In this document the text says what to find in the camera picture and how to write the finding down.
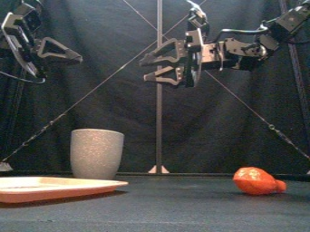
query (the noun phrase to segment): gray cup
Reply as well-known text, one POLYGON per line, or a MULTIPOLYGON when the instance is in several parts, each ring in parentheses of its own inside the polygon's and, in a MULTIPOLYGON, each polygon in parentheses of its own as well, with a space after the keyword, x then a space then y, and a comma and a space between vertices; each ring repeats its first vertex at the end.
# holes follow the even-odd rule
POLYGON ((78 179, 113 179, 122 155, 122 134, 112 130, 70 132, 70 170, 78 179))

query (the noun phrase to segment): cable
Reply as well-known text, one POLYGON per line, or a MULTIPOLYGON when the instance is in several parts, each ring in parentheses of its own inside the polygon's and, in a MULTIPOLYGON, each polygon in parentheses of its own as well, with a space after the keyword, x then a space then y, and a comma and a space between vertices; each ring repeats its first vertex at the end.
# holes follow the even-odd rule
POLYGON ((14 79, 15 81, 25 82, 25 83, 42 84, 42 83, 45 82, 45 78, 42 78, 39 82, 34 82, 34 81, 29 81, 29 80, 26 80, 26 79, 22 79, 22 78, 19 78, 19 77, 17 77, 17 76, 13 76, 13 75, 10 75, 10 74, 7 74, 7 73, 5 73, 5 72, 1 72, 1 71, 0 71, 0 74, 1 74, 2 76, 7 77, 7 78, 14 79))

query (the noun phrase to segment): white tray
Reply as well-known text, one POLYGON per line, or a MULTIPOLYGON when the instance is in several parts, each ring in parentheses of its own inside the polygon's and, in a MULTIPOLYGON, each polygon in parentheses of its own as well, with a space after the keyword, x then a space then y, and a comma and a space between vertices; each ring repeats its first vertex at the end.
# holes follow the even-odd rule
POLYGON ((49 177, 0 178, 0 202, 21 203, 112 192, 126 182, 49 177))

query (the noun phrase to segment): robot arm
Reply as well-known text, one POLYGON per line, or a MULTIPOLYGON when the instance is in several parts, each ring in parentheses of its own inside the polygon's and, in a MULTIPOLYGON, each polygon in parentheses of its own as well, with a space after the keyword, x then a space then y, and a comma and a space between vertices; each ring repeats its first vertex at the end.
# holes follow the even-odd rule
POLYGON ((168 40, 157 49, 146 53, 138 62, 140 66, 165 66, 144 75, 146 82, 193 87, 200 78, 200 70, 229 68, 251 71, 272 56, 280 44, 296 35, 310 18, 310 0, 305 0, 276 19, 261 22, 257 30, 222 29, 216 38, 206 42, 209 31, 206 17, 198 6, 193 3, 190 5, 185 40, 168 40), (221 34, 255 35, 255 40, 253 43, 243 43, 233 38, 218 41, 221 34), (168 74, 173 74, 174 77, 165 77, 168 74))

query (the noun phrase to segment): black curtain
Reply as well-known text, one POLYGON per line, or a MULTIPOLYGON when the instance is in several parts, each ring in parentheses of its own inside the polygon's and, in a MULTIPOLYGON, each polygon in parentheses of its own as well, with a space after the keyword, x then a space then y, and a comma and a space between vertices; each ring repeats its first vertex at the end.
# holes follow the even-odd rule
MULTIPOLYGON (((280 14, 276 0, 194 3, 201 3, 208 15, 209 39, 222 28, 253 30, 261 20, 280 14)), ((287 5, 293 7, 296 3, 289 1, 287 5)), ((84 62, 50 67, 43 85, 18 87, 19 83, 1 78, 2 157, 65 112, 10 157, 14 170, 70 171, 70 131, 97 128, 124 134, 120 172, 148 172, 156 161, 156 84, 142 82, 142 75, 154 70, 138 67, 137 61, 156 48, 157 2, 45 0, 43 7, 38 36, 54 38, 82 55, 84 62), (11 96, 17 93, 14 103, 11 96), (11 117, 14 123, 7 128, 11 117)), ((184 38, 186 21, 181 19, 188 9, 185 1, 162 0, 162 41, 184 38)), ((6 10, 1 7, 1 19, 6 10)), ((308 38, 307 25, 297 39, 308 38)), ((249 36, 235 37, 244 43, 252 41, 249 36)), ((297 47, 297 57, 308 87, 308 45, 297 47)), ((13 60, 1 60, 1 69, 18 73, 14 65, 13 60)), ((201 72, 196 88, 162 86, 162 166, 172 173, 232 173, 239 167, 255 166, 271 173, 304 174, 308 160, 228 91, 308 153, 308 131, 284 45, 252 72, 210 70, 201 72)))

